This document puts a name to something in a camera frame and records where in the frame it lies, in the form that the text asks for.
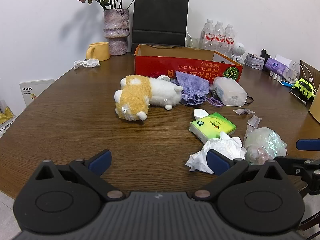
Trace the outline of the white tissue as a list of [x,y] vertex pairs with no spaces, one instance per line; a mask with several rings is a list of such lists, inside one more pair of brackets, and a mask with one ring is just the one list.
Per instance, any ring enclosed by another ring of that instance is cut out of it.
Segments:
[[195,170],[221,175],[233,165],[234,159],[244,159],[246,150],[239,137],[230,137],[225,132],[219,138],[209,139],[202,150],[191,154],[185,165]]

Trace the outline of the clear plastic bag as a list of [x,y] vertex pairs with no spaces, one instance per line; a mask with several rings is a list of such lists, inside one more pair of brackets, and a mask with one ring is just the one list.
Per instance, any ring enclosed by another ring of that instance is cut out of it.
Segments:
[[261,127],[251,131],[245,141],[245,159],[254,165],[263,165],[267,160],[287,155],[287,144],[273,130]]

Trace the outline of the green tissue pack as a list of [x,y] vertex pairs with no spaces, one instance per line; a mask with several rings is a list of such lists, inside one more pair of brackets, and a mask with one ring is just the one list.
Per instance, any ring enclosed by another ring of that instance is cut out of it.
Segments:
[[192,121],[189,125],[189,131],[196,135],[203,144],[209,139],[219,138],[221,132],[230,135],[235,130],[235,124],[217,112]]

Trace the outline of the small white cap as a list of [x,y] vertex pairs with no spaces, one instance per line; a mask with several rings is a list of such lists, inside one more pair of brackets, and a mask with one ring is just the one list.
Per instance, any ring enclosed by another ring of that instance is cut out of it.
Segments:
[[208,116],[208,112],[204,109],[200,109],[200,108],[196,108],[194,109],[194,118],[195,120],[199,120],[201,118],[204,118],[206,116]]

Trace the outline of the purple drawstring cloth pouch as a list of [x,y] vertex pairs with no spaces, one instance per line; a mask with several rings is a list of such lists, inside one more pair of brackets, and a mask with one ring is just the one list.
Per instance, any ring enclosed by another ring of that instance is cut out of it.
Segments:
[[198,106],[208,102],[215,107],[222,107],[223,103],[214,98],[210,91],[209,81],[199,76],[176,71],[176,85],[182,86],[181,103],[186,106]]

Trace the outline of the white and yellow plush alpaca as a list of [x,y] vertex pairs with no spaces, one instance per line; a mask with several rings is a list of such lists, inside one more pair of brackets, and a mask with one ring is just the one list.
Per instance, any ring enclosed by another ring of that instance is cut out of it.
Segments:
[[128,75],[121,79],[120,86],[114,94],[115,112],[127,121],[145,121],[150,105],[170,111],[182,99],[183,87],[169,80]]

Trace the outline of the white round container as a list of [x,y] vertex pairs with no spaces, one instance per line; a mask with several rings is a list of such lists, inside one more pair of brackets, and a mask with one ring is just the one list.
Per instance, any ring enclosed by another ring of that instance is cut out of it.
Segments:
[[161,80],[162,82],[170,82],[170,77],[166,75],[160,75],[159,77],[157,77],[157,79]]

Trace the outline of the neon yellow black gadget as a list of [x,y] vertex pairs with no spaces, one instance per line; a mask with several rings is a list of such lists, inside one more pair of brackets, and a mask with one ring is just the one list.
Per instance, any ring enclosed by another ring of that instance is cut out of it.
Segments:
[[311,100],[315,98],[315,93],[313,91],[313,86],[309,81],[306,81],[304,78],[300,78],[293,85],[293,89],[295,89],[300,96],[305,98],[306,100]]

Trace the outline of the purple wet wipes pack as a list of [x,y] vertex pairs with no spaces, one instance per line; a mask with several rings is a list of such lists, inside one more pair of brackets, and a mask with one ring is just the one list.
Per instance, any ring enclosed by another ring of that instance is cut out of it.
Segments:
[[282,64],[281,62],[272,59],[272,58],[268,58],[266,63],[265,63],[265,67],[270,71],[273,72],[279,76],[283,76],[283,74],[287,71],[288,67],[284,64]]

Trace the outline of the black small bottles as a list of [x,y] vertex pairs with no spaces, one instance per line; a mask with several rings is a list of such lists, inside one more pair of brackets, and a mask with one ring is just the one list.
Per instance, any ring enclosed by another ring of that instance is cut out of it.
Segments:
[[266,49],[261,50],[260,56],[264,58],[265,61],[267,61],[271,57],[271,55],[267,53]]

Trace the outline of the white paper box at edge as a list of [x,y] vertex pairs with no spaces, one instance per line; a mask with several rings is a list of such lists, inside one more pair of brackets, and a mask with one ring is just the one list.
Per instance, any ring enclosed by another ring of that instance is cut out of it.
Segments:
[[46,90],[54,82],[54,79],[45,79],[20,83],[20,89],[25,105],[28,107],[44,90]]

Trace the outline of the crumpled paper near mug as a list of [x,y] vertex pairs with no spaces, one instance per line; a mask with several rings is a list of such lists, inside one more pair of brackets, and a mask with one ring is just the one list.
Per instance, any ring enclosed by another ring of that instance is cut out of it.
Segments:
[[100,62],[98,59],[86,59],[84,61],[76,60],[74,61],[73,69],[76,70],[78,68],[94,68],[100,66]]

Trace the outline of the right water bottle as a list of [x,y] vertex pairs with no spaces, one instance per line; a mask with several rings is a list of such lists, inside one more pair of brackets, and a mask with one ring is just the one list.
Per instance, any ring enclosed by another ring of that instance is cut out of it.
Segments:
[[226,56],[231,56],[232,48],[234,44],[235,34],[233,30],[233,26],[231,24],[227,24],[225,28],[225,42],[224,42],[224,54]]

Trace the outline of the clear drinking glass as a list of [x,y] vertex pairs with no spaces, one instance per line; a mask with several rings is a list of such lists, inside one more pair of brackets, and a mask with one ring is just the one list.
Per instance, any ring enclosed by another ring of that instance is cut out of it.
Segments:
[[199,38],[188,36],[186,41],[186,46],[190,48],[200,48],[199,42],[200,42]]

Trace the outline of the middle water bottle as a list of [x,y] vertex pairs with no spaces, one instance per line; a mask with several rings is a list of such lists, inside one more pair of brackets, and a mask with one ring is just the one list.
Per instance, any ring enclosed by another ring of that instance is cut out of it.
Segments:
[[215,33],[215,50],[223,53],[223,45],[225,42],[225,30],[223,28],[223,23],[217,21],[217,24],[214,26]]

